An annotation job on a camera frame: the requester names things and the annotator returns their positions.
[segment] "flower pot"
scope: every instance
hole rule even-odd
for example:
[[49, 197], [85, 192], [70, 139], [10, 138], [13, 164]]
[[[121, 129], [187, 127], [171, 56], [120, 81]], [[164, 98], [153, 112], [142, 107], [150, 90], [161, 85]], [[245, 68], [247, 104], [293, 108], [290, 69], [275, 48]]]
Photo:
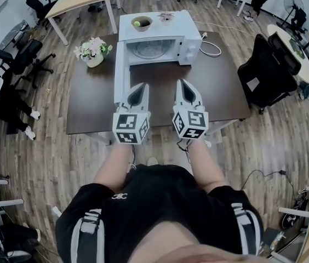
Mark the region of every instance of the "flower pot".
[[96, 67], [101, 62], [103, 62], [104, 56], [102, 54], [98, 54], [96, 57], [91, 59], [85, 59], [84, 61], [87, 63], [87, 65], [91, 68]]

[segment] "round table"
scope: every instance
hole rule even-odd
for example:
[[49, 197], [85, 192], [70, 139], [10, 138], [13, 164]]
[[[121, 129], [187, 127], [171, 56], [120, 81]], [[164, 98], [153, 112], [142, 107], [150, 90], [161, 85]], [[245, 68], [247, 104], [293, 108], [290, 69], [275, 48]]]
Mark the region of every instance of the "round table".
[[290, 52], [296, 57], [296, 59], [301, 64], [301, 69], [298, 72], [299, 78], [302, 81], [309, 84], [309, 59], [307, 58], [307, 56], [304, 59], [302, 59], [301, 57], [299, 57], [297, 55], [296, 52], [293, 51], [293, 48], [290, 44], [290, 40], [292, 39], [291, 35], [288, 34], [286, 31], [284, 31], [283, 29], [281, 29], [280, 27], [274, 25], [274, 24], [269, 24], [268, 27], [267, 27], [267, 31], [268, 31], [269, 36], [273, 35], [275, 32], [277, 33], [277, 35], [279, 35], [282, 42], [287, 46], [287, 48], [290, 50]]

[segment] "sneaker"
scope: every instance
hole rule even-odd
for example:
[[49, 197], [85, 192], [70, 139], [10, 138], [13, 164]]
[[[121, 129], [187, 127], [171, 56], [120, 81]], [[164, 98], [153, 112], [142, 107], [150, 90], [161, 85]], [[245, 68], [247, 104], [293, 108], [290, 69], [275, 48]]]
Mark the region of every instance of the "sneaker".
[[254, 21], [254, 19], [251, 16], [244, 16], [243, 18], [248, 21]]
[[24, 133], [29, 137], [30, 140], [34, 140], [36, 137], [35, 133], [29, 126], [25, 129]]
[[250, 16], [251, 15], [249, 10], [243, 10], [242, 13], [244, 13], [246, 16]]
[[40, 119], [40, 112], [32, 109], [32, 112], [30, 113], [30, 117], [33, 117], [35, 120], [39, 120]]
[[156, 158], [154, 158], [154, 157], [148, 158], [147, 163], [146, 163], [146, 165], [148, 167], [151, 166], [151, 165], [155, 165], [155, 164], [158, 164], [158, 161], [157, 161]]
[[38, 233], [38, 238], [36, 239], [38, 242], [40, 242], [41, 241], [41, 232], [40, 232], [40, 230], [39, 229], [35, 229], [36, 230], [36, 232]]

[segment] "microwave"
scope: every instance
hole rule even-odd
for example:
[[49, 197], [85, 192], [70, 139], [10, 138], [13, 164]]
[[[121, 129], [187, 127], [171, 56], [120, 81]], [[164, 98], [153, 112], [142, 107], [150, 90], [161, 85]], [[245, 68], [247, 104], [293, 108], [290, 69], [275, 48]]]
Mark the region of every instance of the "microwave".
[[[186, 10], [171, 12], [169, 22], [160, 20], [161, 12], [122, 15], [119, 21], [115, 68], [116, 105], [130, 89], [130, 66], [156, 62], [177, 61], [179, 65], [194, 64], [202, 38]], [[138, 16], [148, 16], [152, 24], [147, 31], [139, 32], [131, 24]]]

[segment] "black pants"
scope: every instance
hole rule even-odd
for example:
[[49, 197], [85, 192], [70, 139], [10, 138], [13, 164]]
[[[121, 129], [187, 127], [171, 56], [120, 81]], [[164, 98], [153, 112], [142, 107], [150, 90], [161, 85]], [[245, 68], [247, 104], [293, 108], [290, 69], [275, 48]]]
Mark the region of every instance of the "black pants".
[[268, 0], [252, 0], [251, 6], [252, 6], [253, 10], [257, 12], [257, 15], [260, 14], [260, 9], [261, 9], [261, 7], [262, 7], [263, 4], [264, 4], [265, 2], [267, 2], [267, 1], [268, 1]]
[[23, 123], [19, 118], [17, 109], [23, 111], [28, 116], [32, 112], [32, 108], [21, 99], [14, 87], [4, 83], [0, 90], [0, 120], [8, 122], [14, 128], [24, 132], [28, 124]]
[[35, 229], [23, 227], [17, 224], [5, 224], [0, 226], [0, 241], [4, 253], [23, 250], [32, 254], [37, 246], [38, 233]]

